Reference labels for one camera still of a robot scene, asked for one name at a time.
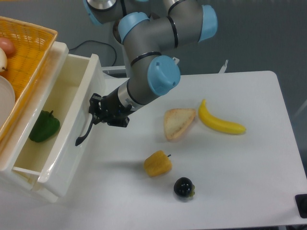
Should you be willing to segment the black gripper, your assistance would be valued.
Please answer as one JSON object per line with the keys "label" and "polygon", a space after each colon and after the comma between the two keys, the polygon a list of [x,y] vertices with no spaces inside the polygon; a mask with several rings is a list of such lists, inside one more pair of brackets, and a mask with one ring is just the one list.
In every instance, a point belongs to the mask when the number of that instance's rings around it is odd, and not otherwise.
{"label": "black gripper", "polygon": [[127,127],[130,119],[130,104],[123,106],[117,97],[108,97],[93,93],[89,100],[89,113],[92,114],[92,123],[107,123],[114,127]]}

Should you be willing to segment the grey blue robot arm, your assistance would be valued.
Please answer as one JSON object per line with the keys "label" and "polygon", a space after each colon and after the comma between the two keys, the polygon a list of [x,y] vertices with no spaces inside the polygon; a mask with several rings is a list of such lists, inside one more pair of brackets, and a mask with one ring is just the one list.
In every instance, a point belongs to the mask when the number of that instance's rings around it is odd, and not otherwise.
{"label": "grey blue robot arm", "polygon": [[180,70],[164,51],[201,42],[217,32],[218,20],[211,6],[195,0],[165,0],[164,5],[167,15],[154,19],[148,0],[84,1],[93,23],[118,22],[119,42],[131,73],[109,95],[92,95],[92,124],[126,127],[130,114],[178,85]]}

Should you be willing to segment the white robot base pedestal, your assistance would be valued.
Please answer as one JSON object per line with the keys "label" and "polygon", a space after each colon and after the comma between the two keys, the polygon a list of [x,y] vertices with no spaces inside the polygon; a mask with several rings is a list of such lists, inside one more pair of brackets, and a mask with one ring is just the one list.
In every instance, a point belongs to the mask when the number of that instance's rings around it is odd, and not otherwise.
{"label": "white robot base pedestal", "polygon": [[130,62],[129,62],[129,59],[127,57],[125,48],[121,44],[121,39],[120,39],[120,35],[119,35],[119,32],[118,32],[119,21],[120,20],[117,20],[113,24],[113,36],[117,40],[117,42],[120,43],[120,45],[121,45],[124,65],[123,66],[102,67],[102,71],[106,75],[108,75],[107,78],[111,78],[111,77],[114,77],[114,78],[129,78],[129,77],[133,76],[133,73],[131,72],[131,68],[130,68]]}

